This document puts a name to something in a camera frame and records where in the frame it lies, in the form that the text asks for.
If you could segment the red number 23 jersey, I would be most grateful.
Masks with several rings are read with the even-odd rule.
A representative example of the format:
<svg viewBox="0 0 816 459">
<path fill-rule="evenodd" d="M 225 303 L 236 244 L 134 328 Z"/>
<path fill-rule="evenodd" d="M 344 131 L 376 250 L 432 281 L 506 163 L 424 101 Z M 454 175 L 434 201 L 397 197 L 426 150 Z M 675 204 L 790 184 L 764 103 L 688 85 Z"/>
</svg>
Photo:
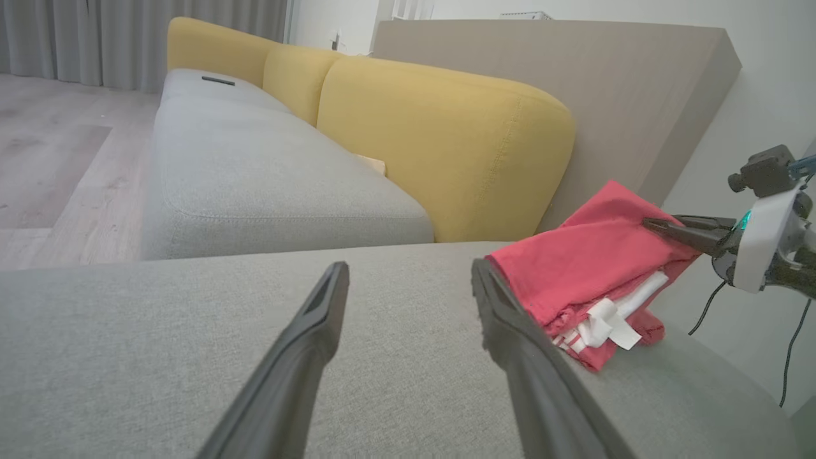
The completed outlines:
<svg viewBox="0 0 816 459">
<path fill-rule="evenodd" d="M 664 339 L 649 305 L 699 257 L 648 230 L 645 218 L 675 222 L 609 181 L 561 226 L 489 256 L 551 342 L 591 372 L 617 349 Z"/>
</svg>

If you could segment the grey sofa chaise seat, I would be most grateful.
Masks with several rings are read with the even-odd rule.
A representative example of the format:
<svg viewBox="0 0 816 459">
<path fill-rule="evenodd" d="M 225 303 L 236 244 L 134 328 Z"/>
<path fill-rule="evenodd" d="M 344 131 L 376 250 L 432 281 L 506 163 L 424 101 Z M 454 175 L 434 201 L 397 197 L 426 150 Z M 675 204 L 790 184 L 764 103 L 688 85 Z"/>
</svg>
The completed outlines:
<svg viewBox="0 0 816 459">
<path fill-rule="evenodd" d="M 0 273 L 0 459 L 193 459 L 332 263 L 339 348 L 303 457 L 525 457 L 472 262 L 420 244 Z M 599 373 L 563 359 L 636 459 L 801 459 L 792 422 L 681 331 Z"/>
</svg>

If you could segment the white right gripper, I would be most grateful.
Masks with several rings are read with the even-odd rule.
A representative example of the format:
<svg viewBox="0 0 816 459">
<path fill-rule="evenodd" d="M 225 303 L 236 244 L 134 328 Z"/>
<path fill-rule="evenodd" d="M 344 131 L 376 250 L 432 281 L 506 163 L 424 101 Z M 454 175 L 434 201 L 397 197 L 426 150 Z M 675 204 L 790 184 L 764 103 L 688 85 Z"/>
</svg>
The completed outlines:
<svg viewBox="0 0 816 459">
<path fill-rule="evenodd" d="M 712 258 L 715 273 L 737 289 L 756 294 L 766 287 L 781 287 L 805 294 L 807 218 L 795 210 L 799 201 L 807 200 L 804 188 L 798 185 L 760 198 L 738 222 L 728 217 L 674 215 L 671 220 L 644 218 L 642 226 L 698 252 L 717 256 Z M 731 237 L 739 238 L 736 253 L 723 252 L 731 230 Z"/>
</svg>

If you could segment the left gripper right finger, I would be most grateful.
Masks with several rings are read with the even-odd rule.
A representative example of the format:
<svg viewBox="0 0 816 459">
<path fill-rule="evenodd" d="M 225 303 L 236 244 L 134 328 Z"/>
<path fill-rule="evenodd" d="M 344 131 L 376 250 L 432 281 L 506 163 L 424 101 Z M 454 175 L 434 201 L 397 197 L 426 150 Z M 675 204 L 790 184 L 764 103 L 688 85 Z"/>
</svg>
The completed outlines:
<svg viewBox="0 0 816 459">
<path fill-rule="evenodd" d="M 506 374 L 525 458 L 636 459 L 492 262 L 475 259 L 471 273 L 482 346 Z"/>
</svg>

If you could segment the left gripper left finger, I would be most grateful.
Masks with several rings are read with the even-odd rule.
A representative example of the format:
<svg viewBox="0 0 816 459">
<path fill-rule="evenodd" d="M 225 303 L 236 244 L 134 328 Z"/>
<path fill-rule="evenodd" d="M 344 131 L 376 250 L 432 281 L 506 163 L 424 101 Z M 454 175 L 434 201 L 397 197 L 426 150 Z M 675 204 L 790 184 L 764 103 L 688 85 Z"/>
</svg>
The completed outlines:
<svg viewBox="0 0 816 459">
<path fill-rule="evenodd" d="M 347 263 L 326 268 L 196 459 L 303 459 L 323 371 L 339 348 L 349 284 Z"/>
</svg>

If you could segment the grey sofa seat cushion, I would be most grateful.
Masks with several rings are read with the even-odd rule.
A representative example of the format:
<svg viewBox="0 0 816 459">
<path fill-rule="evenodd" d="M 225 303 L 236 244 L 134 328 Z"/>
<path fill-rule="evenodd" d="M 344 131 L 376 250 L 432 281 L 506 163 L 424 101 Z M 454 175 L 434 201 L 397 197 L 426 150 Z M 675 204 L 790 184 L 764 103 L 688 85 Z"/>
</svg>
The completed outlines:
<svg viewBox="0 0 816 459">
<path fill-rule="evenodd" d="M 141 259 L 434 240 L 414 198 L 250 82 L 171 70 L 152 133 Z"/>
</svg>

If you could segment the large yellow sofa back cushion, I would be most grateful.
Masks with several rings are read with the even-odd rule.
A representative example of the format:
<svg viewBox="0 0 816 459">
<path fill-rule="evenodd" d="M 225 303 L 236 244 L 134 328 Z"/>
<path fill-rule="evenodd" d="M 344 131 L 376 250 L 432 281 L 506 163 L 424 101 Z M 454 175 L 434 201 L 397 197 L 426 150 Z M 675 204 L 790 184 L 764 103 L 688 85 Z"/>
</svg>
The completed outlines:
<svg viewBox="0 0 816 459">
<path fill-rule="evenodd" d="M 330 67 L 316 127 L 384 162 L 425 209 L 437 243 L 533 235 L 576 136 L 568 108 L 539 88 L 361 56 Z"/>
</svg>

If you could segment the grey curtain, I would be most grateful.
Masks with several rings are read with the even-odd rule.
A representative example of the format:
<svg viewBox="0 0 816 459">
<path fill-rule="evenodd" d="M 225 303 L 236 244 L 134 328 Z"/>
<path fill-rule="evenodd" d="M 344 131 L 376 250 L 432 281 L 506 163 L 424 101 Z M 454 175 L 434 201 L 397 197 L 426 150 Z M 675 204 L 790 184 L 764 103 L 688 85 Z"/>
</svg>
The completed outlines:
<svg viewBox="0 0 816 459">
<path fill-rule="evenodd" d="M 285 43 L 294 0 L 0 0 L 0 73 L 157 92 L 191 17 Z"/>
</svg>

